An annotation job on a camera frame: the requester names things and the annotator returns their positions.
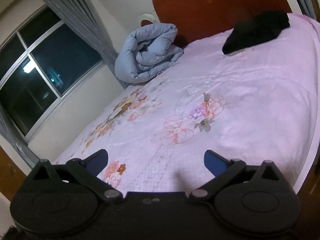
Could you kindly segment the red wooden headboard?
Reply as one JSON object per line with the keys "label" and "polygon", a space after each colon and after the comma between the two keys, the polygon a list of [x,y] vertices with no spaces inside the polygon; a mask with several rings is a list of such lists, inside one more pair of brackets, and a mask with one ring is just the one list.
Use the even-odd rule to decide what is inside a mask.
{"label": "red wooden headboard", "polygon": [[183,48],[205,37],[232,29],[266,12],[291,12],[287,0],[152,0],[161,23],[178,29],[174,44]]}

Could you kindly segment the grey left curtain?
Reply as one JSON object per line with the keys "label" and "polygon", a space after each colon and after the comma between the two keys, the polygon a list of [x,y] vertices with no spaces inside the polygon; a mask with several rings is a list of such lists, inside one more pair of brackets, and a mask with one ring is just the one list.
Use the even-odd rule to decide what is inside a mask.
{"label": "grey left curtain", "polygon": [[1,107],[1,136],[14,148],[24,162],[33,169],[39,157],[28,147],[25,139],[9,118],[7,112]]}

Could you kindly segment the brown wooden door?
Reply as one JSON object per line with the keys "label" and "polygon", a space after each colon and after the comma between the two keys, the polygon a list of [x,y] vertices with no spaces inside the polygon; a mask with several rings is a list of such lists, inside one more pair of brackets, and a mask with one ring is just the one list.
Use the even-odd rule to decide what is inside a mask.
{"label": "brown wooden door", "polygon": [[1,194],[9,202],[24,182],[30,168],[22,170],[1,147]]}

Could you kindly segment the black pillow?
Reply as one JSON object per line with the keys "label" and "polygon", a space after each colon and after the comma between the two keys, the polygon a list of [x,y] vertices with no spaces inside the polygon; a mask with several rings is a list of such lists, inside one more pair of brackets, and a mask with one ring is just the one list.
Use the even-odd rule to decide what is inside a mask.
{"label": "black pillow", "polygon": [[225,41],[222,52],[227,55],[276,39],[290,27],[284,11],[267,11],[252,20],[238,23]]}

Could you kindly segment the grey curtain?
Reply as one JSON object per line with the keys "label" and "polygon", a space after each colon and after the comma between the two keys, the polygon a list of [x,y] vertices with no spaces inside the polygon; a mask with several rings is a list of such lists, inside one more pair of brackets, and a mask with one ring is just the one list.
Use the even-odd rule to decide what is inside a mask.
{"label": "grey curtain", "polygon": [[118,53],[90,0],[43,0],[80,38],[95,49],[115,74]]}
{"label": "grey curtain", "polygon": [[39,157],[28,147],[25,139],[9,118],[7,112],[1,107],[1,136],[14,148],[24,162],[33,169]]}

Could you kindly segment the grey right curtain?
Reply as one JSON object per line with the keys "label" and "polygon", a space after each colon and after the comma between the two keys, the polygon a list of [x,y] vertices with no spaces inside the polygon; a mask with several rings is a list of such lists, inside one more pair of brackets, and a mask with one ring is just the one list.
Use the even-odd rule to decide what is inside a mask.
{"label": "grey right curtain", "polygon": [[118,53],[90,0],[43,0],[80,38],[95,49],[115,74]]}

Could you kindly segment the light blue rolled duvet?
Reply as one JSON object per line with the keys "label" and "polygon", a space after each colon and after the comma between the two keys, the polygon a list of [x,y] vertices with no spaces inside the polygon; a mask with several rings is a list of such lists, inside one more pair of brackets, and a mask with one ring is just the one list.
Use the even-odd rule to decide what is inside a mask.
{"label": "light blue rolled duvet", "polygon": [[147,83],[173,66],[183,55],[183,49],[173,44],[177,32],[171,23],[153,23],[133,31],[116,59],[116,77],[129,84]]}

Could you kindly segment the sliding glass window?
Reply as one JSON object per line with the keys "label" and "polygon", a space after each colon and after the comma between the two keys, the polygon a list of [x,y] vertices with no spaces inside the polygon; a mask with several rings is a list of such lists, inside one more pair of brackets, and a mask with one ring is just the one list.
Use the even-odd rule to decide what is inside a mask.
{"label": "sliding glass window", "polygon": [[98,52],[44,7],[1,44],[1,106],[29,140],[101,63]]}

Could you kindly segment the pink floral bed sheet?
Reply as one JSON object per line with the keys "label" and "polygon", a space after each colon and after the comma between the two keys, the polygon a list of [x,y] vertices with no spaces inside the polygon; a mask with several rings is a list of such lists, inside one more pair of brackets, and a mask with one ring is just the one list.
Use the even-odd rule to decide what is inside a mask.
{"label": "pink floral bed sheet", "polygon": [[319,23],[289,14],[273,41],[231,55],[229,32],[197,40],[179,61],[131,86],[55,161],[100,149],[99,178],[122,193],[189,192],[210,181],[204,153],[273,161],[299,191],[319,145]]}

